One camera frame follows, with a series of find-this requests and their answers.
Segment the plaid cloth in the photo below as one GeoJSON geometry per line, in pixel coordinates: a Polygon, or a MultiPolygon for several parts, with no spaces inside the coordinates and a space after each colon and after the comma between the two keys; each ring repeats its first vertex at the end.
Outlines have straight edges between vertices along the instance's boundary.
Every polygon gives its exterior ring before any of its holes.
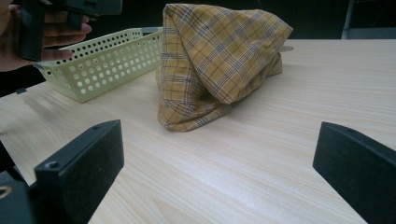
{"type": "Polygon", "coordinates": [[[292,32],[262,10],[168,4],[163,10],[163,54],[158,120],[186,132],[232,111],[231,103],[282,72],[279,49],[292,32]]]}

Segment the light green basket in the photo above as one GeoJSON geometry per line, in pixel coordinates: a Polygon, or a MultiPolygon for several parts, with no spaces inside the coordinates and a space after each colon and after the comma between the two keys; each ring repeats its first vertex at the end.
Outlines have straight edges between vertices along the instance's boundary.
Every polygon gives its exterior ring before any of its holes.
{"type": "Polygon", "coordinates": [[[127,29],[68,46],[73,58],[35,67],[54,90],[85,103],[158,67],[162,45],[162,27],[127,29]]]}

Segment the light wood tabletop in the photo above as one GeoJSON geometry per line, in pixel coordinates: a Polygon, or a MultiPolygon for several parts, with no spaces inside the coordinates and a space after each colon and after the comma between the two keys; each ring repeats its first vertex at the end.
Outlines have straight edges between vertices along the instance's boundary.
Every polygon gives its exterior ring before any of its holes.
{"type": "Polygon", "coordinates": [[[28,184],[91,126],[120,119],[125,165],[90,223],[365,223],[312,167],[322,121],[396,149],[396,40],[288,40],[284,71],[187,133],[157,120],[155,71],[80,104],[41,83],[0,99],[28,184]]]}

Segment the black foam block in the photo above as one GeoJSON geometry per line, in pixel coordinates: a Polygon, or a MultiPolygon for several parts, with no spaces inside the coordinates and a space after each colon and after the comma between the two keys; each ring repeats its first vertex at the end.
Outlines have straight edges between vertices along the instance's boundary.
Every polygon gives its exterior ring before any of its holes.
{"type": "Polygon", "coordinates": [[[313,167],[368,223],[396,223],[396,151],[323,122],[313,167]]]}

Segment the finger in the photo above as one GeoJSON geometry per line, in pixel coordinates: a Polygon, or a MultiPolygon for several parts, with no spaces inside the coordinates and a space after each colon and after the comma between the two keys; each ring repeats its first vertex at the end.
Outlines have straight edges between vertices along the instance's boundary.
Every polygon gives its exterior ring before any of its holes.
{"type": "MultiPolygon", "coordinates": [[[[81,22],[88,22],[90,19],[87,16],[82,16],[81,22]]],[[[47,12],[45,23],[66,23],[67,22],[67,11],[51,11],[47,12]]]]}
{"type": "Polygon", "coordinates": [[[44,36],[58,36],[58,35],[82,35],[87,34],[92,30],[87,23],[81,24],[81,30],[76,31],[70,29],[66,24],[46,24],[44,28],[44,36]]]}
{"type": "Polygon", "coordinates": [[[45,37],[43,40],[43,46],[46,48],[53,46],[70,45],[81,42],[85,38],[86,35],[60,35],[60,36],[45,37]]]}
{"type": "Polygon", "coordinates": [[[58,61],[67,60],[73,56],[73,52],[70,49],[44,49],[41,61],[58,61]]]}
{"type": "Polygon", "coordinates": [[[0,1],[0,15],[8,12],[8,6],[11,5],[13,0],[1,0],[0,1]]]}

